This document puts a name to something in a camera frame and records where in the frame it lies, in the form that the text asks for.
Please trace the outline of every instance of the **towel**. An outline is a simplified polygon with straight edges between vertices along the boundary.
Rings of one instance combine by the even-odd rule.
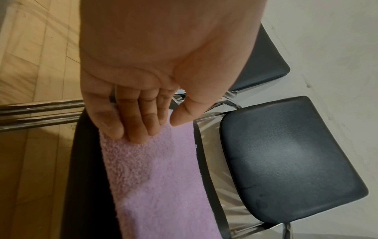
[[[142,145],[100,132],[123,239],[221,239],[198,168],[193,123]]]

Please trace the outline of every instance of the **chair seat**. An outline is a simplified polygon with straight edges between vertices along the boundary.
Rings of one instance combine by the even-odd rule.
[[[283,77],[289,72],[290,67],[261,25],[253,51],[230,91],[259,85]]]
[[[368,194],[308,97],[233,111],[220,137],[238,193],[260,221],[291,222]]]

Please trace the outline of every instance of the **palm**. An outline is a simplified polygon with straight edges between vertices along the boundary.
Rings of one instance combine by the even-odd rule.
[[[166,23],[174,20],[172,16],[149,19],[152,13],[146,10],[138,15],[141,19],[130,20],[124,29],[124,24],[114,25],[111,18],[109,22],[86,24],[83,20],[98,14],[91,11],[82,11],[80,36],[85,105],[100,130],[116,139],[126,132],[134,143],[143,143],[149,135],[159,133],[167,121],[170,100],[180,87],[188,97],[172,114],[174,126],[199,117],[220,98],[244,66],[259,26],[253,18],[261,17],[203,25],[211,15],[206,13],[198,24],[179,21],[188,31],[180,34],[173,27],[167,28]],[[154,26],[152,32],[145,29],[150,25]],[[99,39],[99,29],[106,29],[105,38]],[[114,86],[119,114],[108,100]]]

